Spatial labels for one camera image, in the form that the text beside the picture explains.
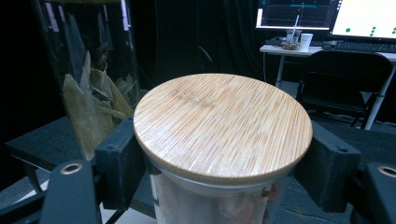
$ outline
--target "black office chair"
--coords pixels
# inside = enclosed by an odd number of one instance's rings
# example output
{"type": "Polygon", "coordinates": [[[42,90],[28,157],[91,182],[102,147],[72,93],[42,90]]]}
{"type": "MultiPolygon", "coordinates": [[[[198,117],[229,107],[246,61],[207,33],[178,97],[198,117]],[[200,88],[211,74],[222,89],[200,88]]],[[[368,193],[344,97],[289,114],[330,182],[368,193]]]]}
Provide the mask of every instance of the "black office chair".
{"type": "Polygon", "coordinates": [[[296,100],[306,110],[355,118],[351,127],[364,118],[364,128],[391,69],[391,62],[378,53],[322,50],[307,59],[296,100]]]}

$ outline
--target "chair backrest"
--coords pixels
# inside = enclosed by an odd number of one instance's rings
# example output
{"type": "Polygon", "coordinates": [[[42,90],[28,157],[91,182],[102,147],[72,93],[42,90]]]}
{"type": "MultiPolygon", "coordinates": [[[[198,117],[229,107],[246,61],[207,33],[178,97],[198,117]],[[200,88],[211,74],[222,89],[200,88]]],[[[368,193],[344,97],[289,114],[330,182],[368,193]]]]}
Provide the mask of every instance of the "chair backrest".
{"type": "Polygon", "coordinates": [[[336,84],[358,91],[379,91],[391,69],[391,62],[378,53],[321,50],[308,58],[302,79],[315,85],[336,84]]]}

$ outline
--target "white desk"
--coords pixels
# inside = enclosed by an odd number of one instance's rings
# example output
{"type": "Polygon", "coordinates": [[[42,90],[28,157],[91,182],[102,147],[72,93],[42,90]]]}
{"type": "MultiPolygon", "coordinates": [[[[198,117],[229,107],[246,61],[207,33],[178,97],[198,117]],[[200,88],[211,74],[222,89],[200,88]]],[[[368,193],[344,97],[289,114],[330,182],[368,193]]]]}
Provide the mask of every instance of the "white desk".
{"type": "MultiPolygon", "coordinates": [[[[270,45],[264,45],[260,48],[260,52],[263,53],[263,74],[264,74],[264,80],[266,79],[266,74],[265,74],[265,55],[266,54],[274,54],[274,55],[280,55],[280,63],[279,63],[279,68],[277,71],[277,77],[276,77],[276,87],[280,88],[280,83],[282,82],[282,73],[283,73],[283,65],[285,63],[285,58],[286,56],[291,56],[291,57],[309,57],[311,54],[318,52],[321,50],[321,47],[309,47],[308,49],[299,49],[299,50],[285,50],[282,49],[281,47],[274,47],[270,45]]],[[[385,93],[387,92],[388,86],[390,81],[393,78],[393,75],[396,71],[396,54],[392,53],[381,53],[380,54],[384,55],[387,57],[392,63],[393,63],[393,68],[392,72],[387,79],[387,81],[384,83],[384,86],[382,87],[380,93],[376,97],[375,104],[373,106],[372,112],[370,113],[370,116],[367,120],[367,124],[365,129],[370,130],[373,122],[375,121],[376,114],[378,113],[378,110],[380,106],[382,105],[382,101],[385,98],[385,93]]]]}

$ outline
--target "keyboard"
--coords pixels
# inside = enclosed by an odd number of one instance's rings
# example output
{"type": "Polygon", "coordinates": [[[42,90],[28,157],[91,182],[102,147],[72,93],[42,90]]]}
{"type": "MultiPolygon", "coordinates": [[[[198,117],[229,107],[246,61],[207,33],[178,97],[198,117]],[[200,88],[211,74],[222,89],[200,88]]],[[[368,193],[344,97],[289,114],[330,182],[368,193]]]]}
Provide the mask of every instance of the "keyboard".
{"type": "Polygon", "coordinates": [[[350,51],[363,51],[363,52],[396,53],[396,45],[383,44],[383,43],[337,41],[337,44],[334,46],[334,49],[350,50],[350,51]]]}
{"type": "MultiPolygon", "coordinates": [[[[265,40],[265,45],[280,46],[284,40],[279,39],[269,39],[265,40]]],[[[326,45],[325,41],[311,41],[310,47],[323,47],[326,45]]]]}

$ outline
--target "white cup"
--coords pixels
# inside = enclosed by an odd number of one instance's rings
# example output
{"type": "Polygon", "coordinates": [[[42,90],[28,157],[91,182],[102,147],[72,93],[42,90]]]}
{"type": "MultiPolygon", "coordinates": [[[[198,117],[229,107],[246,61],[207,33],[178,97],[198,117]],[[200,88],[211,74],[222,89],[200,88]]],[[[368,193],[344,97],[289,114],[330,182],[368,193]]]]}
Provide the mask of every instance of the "white cup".
{"type": "Polygon", "coordinates": [[[300,49],[308,49],[311,44],[313,34],[301,34],[300,49]]]}

